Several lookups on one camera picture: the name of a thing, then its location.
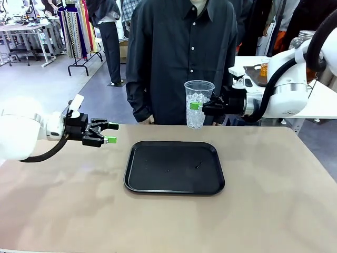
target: human hand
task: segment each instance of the human hand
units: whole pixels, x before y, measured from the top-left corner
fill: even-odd
[[[268,31],[268,29],[269,29],[269,26],[270,26],[270,25],[266,25],[266,27],[265,27],[264,30],[263,30],[263,36],[264,36],[264,37],[267,37],[267,36],[268,36],[267,31]]]
[[[140,125],[151,125],[153,123],[154,123],[154,118],[153,118],[153,115],[151,115],[150,117],[148,117],[143,122],[140,122]]]

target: black shirt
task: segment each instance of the black shirt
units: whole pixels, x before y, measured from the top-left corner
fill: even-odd
[[[228,1],[208,0],[197,16],[190,0],[143,0],[131,19],[126,67],[127,99],[136,120],[152,114],[156,124],[186,124],[184,83],[212,82],[217,95],[232,85],[228,68],[234,66],[236,38]],[[207,117],[205,124],[212,121]]]

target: orange garment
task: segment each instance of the orange garment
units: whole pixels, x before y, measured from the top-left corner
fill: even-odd
[[[274,50],[273,50],[273,55],[281,53],[286,50],[286,48],[284,48],[284,45],[283,45],[283,39],[284,39],[285,33],[286,33],[285,31],[279,31],[279,33],[277,34],[277,38],[276,38],[276,42],[275,42]]]

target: cardboard box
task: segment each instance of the cardboard box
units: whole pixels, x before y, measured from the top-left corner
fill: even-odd
[[[120,41],[121,63],[127,62],[127,46],[128,41]]]

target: black tray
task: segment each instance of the black tray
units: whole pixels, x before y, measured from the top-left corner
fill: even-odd
[[[124,184],[134,192],[213,195],[225,179],[210,144],[142,141],[131,148]]]

